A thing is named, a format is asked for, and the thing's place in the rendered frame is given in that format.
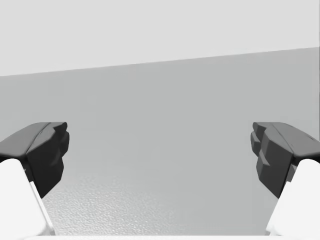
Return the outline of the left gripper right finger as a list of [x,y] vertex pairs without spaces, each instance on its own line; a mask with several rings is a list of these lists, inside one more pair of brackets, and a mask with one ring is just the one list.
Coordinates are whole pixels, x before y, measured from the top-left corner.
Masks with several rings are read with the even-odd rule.
[[259,181],[278,199],[271,236],[320,236],[320,141],[283,122],[254,122]]

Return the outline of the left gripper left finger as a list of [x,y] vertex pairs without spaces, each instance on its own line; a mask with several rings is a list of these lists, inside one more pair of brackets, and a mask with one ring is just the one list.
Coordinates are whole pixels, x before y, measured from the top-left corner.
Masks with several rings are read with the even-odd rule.
[[61,180],[66,122],[30,124],[0,141],[0,236],[54,236],[43,204]]

